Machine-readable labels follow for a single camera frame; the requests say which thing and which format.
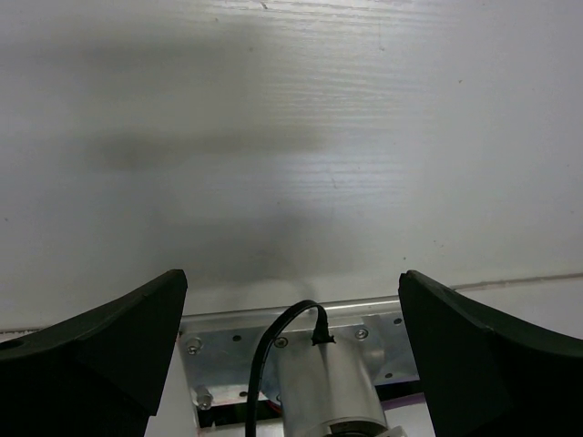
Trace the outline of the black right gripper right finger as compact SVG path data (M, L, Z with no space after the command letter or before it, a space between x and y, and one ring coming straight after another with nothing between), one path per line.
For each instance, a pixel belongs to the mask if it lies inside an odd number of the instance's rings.
M398 296L437 436L579 436L582 341L409 270Z

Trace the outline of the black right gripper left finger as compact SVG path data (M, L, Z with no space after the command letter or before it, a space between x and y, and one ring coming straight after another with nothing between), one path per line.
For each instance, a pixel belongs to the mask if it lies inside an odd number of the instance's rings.
M188 282L172 269L1 344L4 436L142 436L157 414Z

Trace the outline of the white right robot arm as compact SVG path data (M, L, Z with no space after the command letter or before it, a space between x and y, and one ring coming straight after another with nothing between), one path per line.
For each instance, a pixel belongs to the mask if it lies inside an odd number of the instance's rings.
M176 346L198 408L232 386L244 432L262 404L288 436L389 436L378 391L416 382L438 436L579 436L582 342L488 307L410 270L398 300L343 323L300 301L268 320L182 314L170 270L129 294L1 345L4 436L142 436Z

